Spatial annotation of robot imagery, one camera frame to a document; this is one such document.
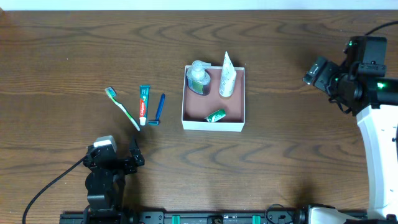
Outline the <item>white lotion tube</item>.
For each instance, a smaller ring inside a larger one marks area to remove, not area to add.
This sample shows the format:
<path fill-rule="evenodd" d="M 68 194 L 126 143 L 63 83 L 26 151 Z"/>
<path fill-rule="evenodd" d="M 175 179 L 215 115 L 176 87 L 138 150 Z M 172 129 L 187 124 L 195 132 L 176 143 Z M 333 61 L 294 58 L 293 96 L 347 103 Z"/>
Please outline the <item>white lotion tube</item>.
<path fill-rule="evenodd" d="M 235 67 L 228 53 L 225 52 L 219 87 L 219 94 L 223 98 L 229 98 L 233 94 L 236 75 Z"/>

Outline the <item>green white toothbrush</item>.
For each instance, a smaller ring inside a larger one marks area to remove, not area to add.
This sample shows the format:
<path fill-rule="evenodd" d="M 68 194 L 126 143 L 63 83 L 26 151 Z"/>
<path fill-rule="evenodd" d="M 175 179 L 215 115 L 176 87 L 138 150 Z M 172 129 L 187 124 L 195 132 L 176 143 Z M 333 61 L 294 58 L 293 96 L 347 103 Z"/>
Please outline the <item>green white toothbrush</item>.
<path fill-rule="evenodd" d="M 104 89 L 106 95 L 111 99 L 111 101 L 118 107 L 121 109 L 121 111 L 128 117 L 129 121 L 134 125 L 134 127 L 140 131 L 140 127 L 137 123 L 137 121 L 132 117 L 132 115 L 128 112 L 128 110 L 124 107 L 123 104 L 121 104 L 120 102 L 118 102 L 116 100 L 116 91 L 114 90 L 113 87 L 107 87 Z"/>

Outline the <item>green soap bar pack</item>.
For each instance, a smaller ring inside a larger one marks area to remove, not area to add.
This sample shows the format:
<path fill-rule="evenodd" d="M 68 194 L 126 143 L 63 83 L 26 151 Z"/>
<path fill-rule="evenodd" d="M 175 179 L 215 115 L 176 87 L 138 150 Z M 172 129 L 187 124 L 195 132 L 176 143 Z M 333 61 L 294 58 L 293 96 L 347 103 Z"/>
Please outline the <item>green soap bar pack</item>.
<path fill-rule="evenodd" d="M 226 116 L 226 111 L 224 109 L 217 110 L 213 112 L 212 114 L 209 114 L 206 118 L 205 121 L 209 123 L 215 123 L 221 119 L 223 119 Z"/>

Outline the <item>clear pump sanitizer bottle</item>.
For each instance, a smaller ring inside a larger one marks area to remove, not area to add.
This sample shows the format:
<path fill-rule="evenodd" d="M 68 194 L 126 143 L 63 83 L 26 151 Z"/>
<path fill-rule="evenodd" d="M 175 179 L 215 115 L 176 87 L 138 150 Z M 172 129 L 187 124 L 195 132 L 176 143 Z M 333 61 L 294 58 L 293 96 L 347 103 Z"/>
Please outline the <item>clear pump sanitizer bottle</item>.
<path fill-rule="evenodd" d="M 206 96 L 210 93 L 211 77 L 206 72 L 211 67 L 211 63 L 196 60 L 188 68 L 186 78 L 188 87 L 198 95 Z"/>

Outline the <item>Colgate toothpaste tube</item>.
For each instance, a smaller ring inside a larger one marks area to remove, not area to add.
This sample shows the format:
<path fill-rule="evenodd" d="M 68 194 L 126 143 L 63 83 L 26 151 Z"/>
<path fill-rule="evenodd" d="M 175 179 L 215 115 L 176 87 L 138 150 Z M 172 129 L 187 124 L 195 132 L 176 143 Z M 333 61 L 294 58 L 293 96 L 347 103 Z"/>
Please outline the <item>Colgate toothpaste tube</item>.
<path fill-rule="evenodd" d="M 147 121 L 149 92 L 150 92 L 150 85 L 140 86 L 139 122 L 141 126 L 145 126 Z"/>

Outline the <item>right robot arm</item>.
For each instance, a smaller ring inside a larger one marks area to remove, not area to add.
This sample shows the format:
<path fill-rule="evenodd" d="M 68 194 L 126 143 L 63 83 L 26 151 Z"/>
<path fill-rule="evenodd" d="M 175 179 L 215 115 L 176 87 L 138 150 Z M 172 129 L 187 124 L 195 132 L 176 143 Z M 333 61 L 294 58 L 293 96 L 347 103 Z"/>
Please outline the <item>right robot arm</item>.
<path fill-rule="evenodd" d="M 318 57 L 303 81 L 351 113 L 364 142 L 369 207 L 364 223 L 397 223 L 397 80 L 378 61 L 339 66 Z"/>

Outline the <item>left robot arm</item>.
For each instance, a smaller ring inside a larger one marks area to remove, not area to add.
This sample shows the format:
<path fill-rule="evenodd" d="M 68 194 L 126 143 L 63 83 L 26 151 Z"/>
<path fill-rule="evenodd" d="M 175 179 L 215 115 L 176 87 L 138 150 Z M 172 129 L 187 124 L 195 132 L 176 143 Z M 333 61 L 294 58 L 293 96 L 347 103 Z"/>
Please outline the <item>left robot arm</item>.
<path fill-rule="evenodd" d="M 132 218 L 131 212 L 123 208 L 125 176 L 136 173 L 145 159 L 134 138 L 129 144 L 129 156 L 120 159 L 116 151 L 113 136 L 97 138 L 88 146 L 83 160 L 83 165 L 91 171 L 85 180 L 90 209 L 88 221 L 128 223 Z"/>

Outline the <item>blue disposable razor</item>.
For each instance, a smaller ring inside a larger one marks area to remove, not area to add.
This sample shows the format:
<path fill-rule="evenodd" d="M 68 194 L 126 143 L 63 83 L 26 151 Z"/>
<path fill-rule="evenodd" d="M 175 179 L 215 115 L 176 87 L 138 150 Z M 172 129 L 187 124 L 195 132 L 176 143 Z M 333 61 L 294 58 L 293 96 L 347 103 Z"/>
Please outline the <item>blue disposable razor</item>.
<path fill-rule="evenodd" d="M 164 107 L 164 103 L 165 103 L 165 94 L 163 93 L 163 94 L 161 95 L 161 97 L 160 97 L 160 100 L 159 100 L 159 105 L 158 105 L 158 108 L 157 108 L 157 112 L 156 112 L 156 114 L 155 114 L 155 120 L 150 120 L 150 121 L 148 121 L 148 125 L 151 125 L 151 126 L 157 126 L 157 125 L 159 125 L 159 123 L 160 123 L 160 116 L 161 116 L 161 114 L 162 114 L 162 109 L 163 109 L 163 107 Z"/>

